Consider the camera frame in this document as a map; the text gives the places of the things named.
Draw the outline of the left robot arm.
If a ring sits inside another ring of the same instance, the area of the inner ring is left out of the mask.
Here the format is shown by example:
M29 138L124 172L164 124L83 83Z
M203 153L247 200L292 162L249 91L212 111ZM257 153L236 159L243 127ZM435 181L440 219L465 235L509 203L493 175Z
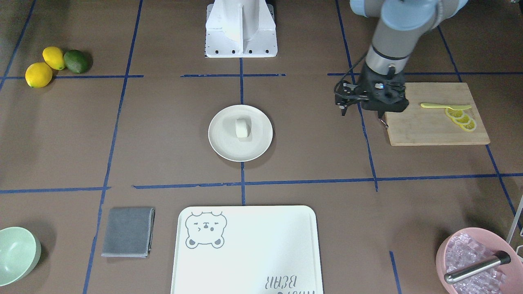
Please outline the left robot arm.
M378 18L350 102L375 111L403 112L409 105L404 68L420 37L456 15L465 0L351 0L352 11Z

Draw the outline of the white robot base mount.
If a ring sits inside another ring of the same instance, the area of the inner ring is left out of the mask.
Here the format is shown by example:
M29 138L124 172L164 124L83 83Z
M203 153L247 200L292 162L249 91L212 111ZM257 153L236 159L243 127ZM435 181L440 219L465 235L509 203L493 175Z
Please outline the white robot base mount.
M277 56L274 7L265 0L215 0L207 6L207 58Z

